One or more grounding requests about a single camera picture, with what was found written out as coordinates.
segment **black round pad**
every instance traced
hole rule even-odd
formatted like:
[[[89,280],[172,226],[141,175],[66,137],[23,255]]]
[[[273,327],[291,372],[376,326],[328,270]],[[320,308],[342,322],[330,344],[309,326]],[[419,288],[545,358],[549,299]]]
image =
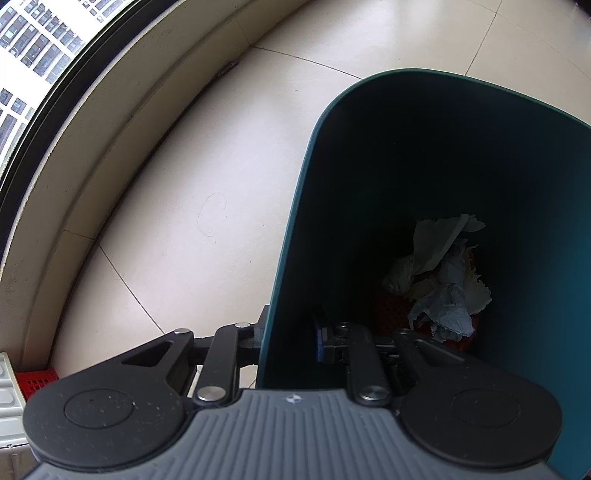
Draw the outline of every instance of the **black round pad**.
[[[476,468],[514,468],[546,458],[562,425],[544,388],[480,362],[433,368],[403,399],[410,436],[442,458]]]
[[[85,429],[106,429],[129,417],[134,402],[129,395],[116,390],[95,389],[82,392],[66,403],[68,420]]]
[[[35,393],[23,416],[35,454],[69,470],[102,471],[162,448],[185,413],[179,395],[151,370],[98,365]]]

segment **building window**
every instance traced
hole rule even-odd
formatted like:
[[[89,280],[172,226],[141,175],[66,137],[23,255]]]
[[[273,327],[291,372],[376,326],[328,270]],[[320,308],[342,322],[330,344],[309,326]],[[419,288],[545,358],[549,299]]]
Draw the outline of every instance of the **building window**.
[[[51,65],[52,62],[56,59],[57,54],[59,52],[60,49],[57,46],[52,45],[51,47],[49,47],[49,49],[45,52],[45,55],[42,56],[41,60],[39,60],[39,63],[37,63],[33,71],[40,77],[43,77],[44,73],[49,68],[49,65]]]
[[[96,4],[96,9],[97,10],[101,10],[106,4],[108,4],[111,0],[100,0],[100,2],[98,2]]]
[[[37,18],[39,18],[41,16],[41,14],[44,11],[45,11],[45,5],[41,4],[35,10],[33,10],[33,13],[31,14],[31,16],[36,20]]]
[[[54,28],[56,28],[58,26],[58,24],[60,23],[60,19],[57,17],[53,17],[50,22],[45,26],[45,29],[50,32],[52,31]]]
[[[51,10],[45,10],[45,13],[43,13],[43,15],[41,16],[41,18],[39,20],[37,20],[41,25],[45,25],[49,19],[51,18],[53,14],[51,13]]]
[[[53,82],[55,82],[57,78],[60,76],[60,73],[62,73],[64,69],[68,66],[68,64],[71,62],[71,60],[72,59],[64,53],[61,56],[60,61],[56,63],[56,66],[53,67],[53,70],[47,76],[46,81],[53,84]]]
[[[2,48],[8,47],[14,40],[15,35],[18,34],[26,24],[27,20],[19,15],[18,18],[12,22],[12,25],[8,27],[4,36],[0,38],[0,46],[2,46]]]
[[[53,32],[53,36],[55,38],[60,38],[62,34],[68,29],[68,26],[62,22],[59,27],[56,28],[56,31]]]
[[[6,9],[6,11],[0,17],[0,32],[2,30],[4,30],[4,27],[6,27],[6,24],[8,22],[10,22],[10,20],[12,20],[12,17],[14,17],[14,15],[16,15],[16,14],[17,13],[14,11],[13,8],[8,7]]]
[[[103,10],[103,15],[108,17],[111,13],[119,8],[119,6],[123,3],[123,0],[115,0],[112,4],[110,4],[107,8]]]
[[[0,152],[4,148],[4,145],[6,145],[6,141],[16,124],[17,119],[12,115],[7,115],[4,122],[2,122],[2,125],[0,125]]]
[[[37,6],[38,3],[39,3],[39,0],[31,0],[31,3],[29,3],[25,7],[25,12],[27,12],[28,14],[31,13],[31,10],[33,10]]]
[[[20,98],[17,98],[12,103],[11,110],[20,115],[21,113],[24,112],[26,106],[27,106],[27,104],[25,102],[23,102]]]
[[[17,145],[18,139],[21,138],[23,130],[25,130],[25,124],[21,123],[18,126],[17,134],[14,135],[14,137],[12,137],[12,142],[10,142],[10,147],[8,147],[8,150],[6,152],[6,157],[4,157],[4,163],[8,162],[8,159],[10,158],[10,155],[12,154],[14,147],[16,147],[16,145]]]
[[[0,103],[3,105],[8,105],[8,102],[10,102],[11,98],[12,98],[12,94],[8,90],[3,88],[2,91],[0,92]]]
[[[84,45],[82,39],[80,37],[76,37],[68,45],[68,50],[70,50],[72,53],[76,53],[78,50],[80,50],[82,45]]]
[[[72,41],[76,34],[72,30],[68,30],[66,34],[61,38],[60,43],[63,45],[68,45]]]
[[[44,35],[39,35],[39,38],[35,40],[35,43],[31,45],[29,51],[25,53],[25,56],[22,58],[21,62],[23,62],[27,67],[33,65],[37,56],[41,53],[41,51],[45,48],[45,45],[49,43],[49,40]]]
[[[29,27],[23,32],[23,34],[14,44],[13,48],[10,49],[10,53],[12,53],[15,57],[18,57],[21,54],[21,52],[26,48],[26,46],[29,45],[29,43],[38,31],[39,30],[37,30],[32,25],[29,25]]]

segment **gray ribbed pad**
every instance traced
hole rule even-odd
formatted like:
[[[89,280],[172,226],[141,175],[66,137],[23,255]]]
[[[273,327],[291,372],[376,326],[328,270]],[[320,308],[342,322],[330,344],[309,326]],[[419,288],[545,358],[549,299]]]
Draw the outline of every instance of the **gray ribbed pad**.
[[[30,480],[559,480],[543,463],[515,472],[455,467],[410,442],[392,414],[343,390],[245,390],[226,408],[197,414],[166,453],[119,472],[68,472],[42,464]]]

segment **metal pivot bolt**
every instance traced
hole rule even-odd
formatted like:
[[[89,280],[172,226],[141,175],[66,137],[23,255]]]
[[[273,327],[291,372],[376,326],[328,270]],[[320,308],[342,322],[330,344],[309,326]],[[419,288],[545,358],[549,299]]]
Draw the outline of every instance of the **metal pivot bolt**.
[[[388,396],[388,391],[378,385],[368,385],[359,391],[359,396],[364,400],[378,401],[385,399]]]
[[[222,387],[208,385],[197,390],[197,398],[203,401],[218,401],[226,396],[226,391]]]

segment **logo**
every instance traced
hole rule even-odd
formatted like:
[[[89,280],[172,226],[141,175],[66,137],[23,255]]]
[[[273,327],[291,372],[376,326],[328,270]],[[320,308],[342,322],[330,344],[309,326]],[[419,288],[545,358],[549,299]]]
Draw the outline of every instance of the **logo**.
[[[285,401],[295,405],[303,400],[297,393],[292,393],[291,395],[286,396]]]

